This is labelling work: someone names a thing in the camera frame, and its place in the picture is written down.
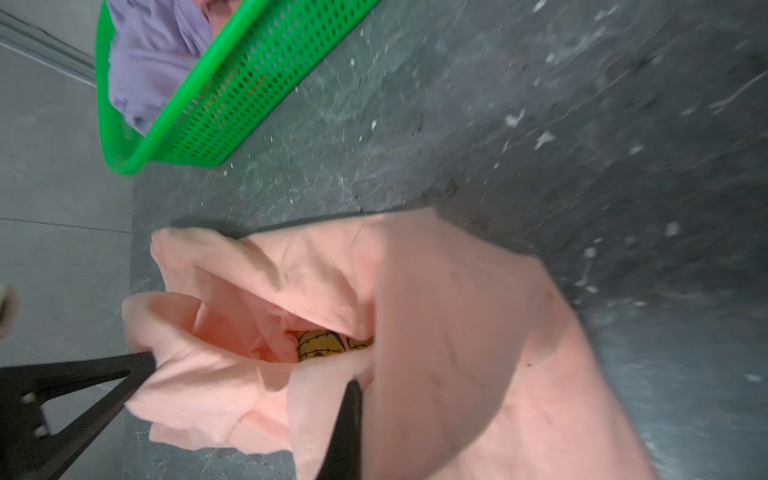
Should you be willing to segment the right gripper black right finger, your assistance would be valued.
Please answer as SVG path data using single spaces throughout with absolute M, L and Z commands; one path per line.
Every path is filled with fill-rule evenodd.
M 363 391 L 351 380 L 331 435 L 317 480 L 360 480 L 362 468 Z

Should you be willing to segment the peach pink printed t-shirt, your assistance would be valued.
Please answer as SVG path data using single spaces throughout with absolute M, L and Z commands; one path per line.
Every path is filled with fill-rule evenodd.
M 164 228 L 165 288 L 125 300 L 155 373 L 128 402 L 155 442 L 288 451 L 313 479 L 346 386 L 366 479 L 652 479 L 541 262 L 431 209 L 234 240 Z

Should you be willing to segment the green plastic laundry basket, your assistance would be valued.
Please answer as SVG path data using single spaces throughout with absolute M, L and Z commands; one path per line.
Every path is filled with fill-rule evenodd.
M 243 1 L 141 135 L 108 98 L 115 33 L 108 2 L 98 21 L 95 81 L 103 156 L 119 175 L 151 162 L 219 165 L 374 7 L 370 1 Z

